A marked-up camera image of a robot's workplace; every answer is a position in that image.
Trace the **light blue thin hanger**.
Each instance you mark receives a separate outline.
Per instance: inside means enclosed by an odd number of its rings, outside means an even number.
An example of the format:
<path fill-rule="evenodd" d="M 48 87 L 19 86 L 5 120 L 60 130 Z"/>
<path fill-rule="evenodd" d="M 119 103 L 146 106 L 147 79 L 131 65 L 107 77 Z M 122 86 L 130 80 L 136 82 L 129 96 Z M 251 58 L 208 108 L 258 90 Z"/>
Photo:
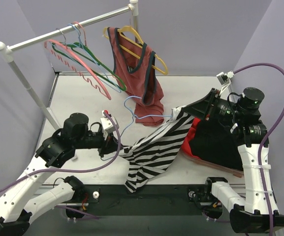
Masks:
<path fill-rule="evenodd" d="M 127 97 L 124 102 L 123 106 L 130 112 L 131 114 L 131 122 L 122 129 L 121 131 L 121 140 L 123 142 L 128 142 L 129 145 L 133 142 L 133 138 L 141 138 L 143 134 L 146 134 L 147 131 L 152 131 L 154 130 L 153 127 L 144 127 L 141 124 L 136 124 L 136 121 L 140 121 L 142 118 L 171 118 L 171 115 L 146 115 L 139 117 L 138 115 L 135 114 L 135 112 L 126 104 L 129 99 L 140 99 L 139 96 L 129 96 Z"/>

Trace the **black white striped tank top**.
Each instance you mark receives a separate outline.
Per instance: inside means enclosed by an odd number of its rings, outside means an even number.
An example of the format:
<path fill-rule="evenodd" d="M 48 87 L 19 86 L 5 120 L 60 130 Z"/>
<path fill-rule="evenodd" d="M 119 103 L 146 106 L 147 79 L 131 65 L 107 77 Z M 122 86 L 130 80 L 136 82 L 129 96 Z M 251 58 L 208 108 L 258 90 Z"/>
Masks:
<path fill-rule="evenodd" d="M 125 181 L 128 192 L 135 193 L 164 173 L 176 158 L 194 120 L 194 116 L 183 111 L 184 107 L 173 108 L 168 121 L 120 151 L 119 156 L 129 162 Z"/>

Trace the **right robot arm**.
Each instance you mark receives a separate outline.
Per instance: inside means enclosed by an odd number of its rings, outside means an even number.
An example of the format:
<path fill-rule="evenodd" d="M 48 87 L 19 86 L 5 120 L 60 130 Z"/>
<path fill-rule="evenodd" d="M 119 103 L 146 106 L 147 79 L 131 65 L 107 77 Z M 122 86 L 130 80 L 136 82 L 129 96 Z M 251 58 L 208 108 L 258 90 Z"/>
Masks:
<path fill-rule="evenodd" d="M 272 235 L 284 228 L 284 215 L 274 198 L 268 163 L 270 131 L 260 120 L 259 106 L 264 93 L 248 87 L 237 102 L 222 99 L 215 88 L 202 99 L 185 106 L 183 112 L 201 121 L 216 121 L 233 139 L 241 157 L 245 197 L 241 197 L 223 177 L 208 177 L 200 197 L 218 200 L 229 212 L 236 233 Z"/>

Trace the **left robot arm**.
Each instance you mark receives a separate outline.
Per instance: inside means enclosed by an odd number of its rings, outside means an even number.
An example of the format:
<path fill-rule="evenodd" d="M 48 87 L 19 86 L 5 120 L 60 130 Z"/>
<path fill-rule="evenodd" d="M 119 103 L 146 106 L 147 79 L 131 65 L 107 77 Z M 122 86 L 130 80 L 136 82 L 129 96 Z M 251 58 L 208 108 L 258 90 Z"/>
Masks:
<path fill-rule="evenodd" d="M 106 110 L 102 114 L 96 132 L 91 130 L 85 114 L 71 114 L 62 128 L 43 141 L 22 175 L 0 190 L 0 236 L 22 236 L 32 222 L 47 211 L 61 203 L 79 202 L 88 196 L 82 181 L 73 175 L 76 171 L 62 167 L 78 149 L 97 149 L 101 157 L 119 154 L 118 122 Z M 55 172 L 71 175 L 58 186 L 35 197 L 35 192 Z"/>

